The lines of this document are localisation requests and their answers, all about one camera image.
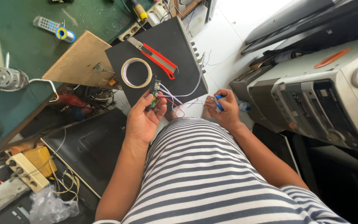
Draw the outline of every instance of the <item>circuit board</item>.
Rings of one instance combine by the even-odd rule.
[[[153,90],[153,101],[150,104],[150,108],[155,108],[157,105],[157,94],[158,90],[160,89],[161,81],[156,80],[156,83],[154,84],[154,90]]]

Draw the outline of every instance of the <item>red wire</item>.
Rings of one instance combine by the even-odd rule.
[[[166,97],[164,97],[164,96],[162,96],[162,98],[165,98],[165,99],[167,99],[168,101],[170,101],[172,104],[174,104],[174,105],[183,113],[183,116],[182,116],[182,117],[185,116],[185,112],[184,112],[182,109],[180,109],[180,106],[181,106],[181,105],[185,105],[185,104],[202,104],[202,103],[185,103],[185,104],[181,104],[181,105],[178,106],[178,105],[176,105],[174,102],[172,102],[170,99],[168,99],[168,98],[166,98]]]

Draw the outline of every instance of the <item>red utility knife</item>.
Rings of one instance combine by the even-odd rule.
[[[142,53],[148,57],[150,60],[152,60],[154,63],[156,63],[158,66],[162,68],[162,70],[165,71],[165,73],[168,75],[169,79],[175,79],[173,73],[177,69],[177,66],[174,65],[172,62],[170,62],[168,59],[166,59],[164,56],[156,52],[153,48],[150,46],[147,46],[145,43],[139,42],[135,38],[129,38],[129,43],[132,43],[136,48],[142,51]]]

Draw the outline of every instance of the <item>blue pliers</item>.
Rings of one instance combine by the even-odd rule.
[[[224,97],[225,97],[225,96],[222,96],[222,95],[215,95],[215,96],[214,96],[214,100],[215,100],[216,106],[217,106],[221,111],[224,111],[224,110],[223,110],[222,105],[218,102],[218,99],[222,99],[222,98],[224,98]]]

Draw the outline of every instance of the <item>water bottle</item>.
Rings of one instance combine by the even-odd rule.
[[[239,100],[237,102],[238,104],[238,110],[240,112],[245,112],[245,113],[248,113],[250,110],[251,110],[251,104],[247,103],[247,102],[244,102],[244,101],[241,101]]]

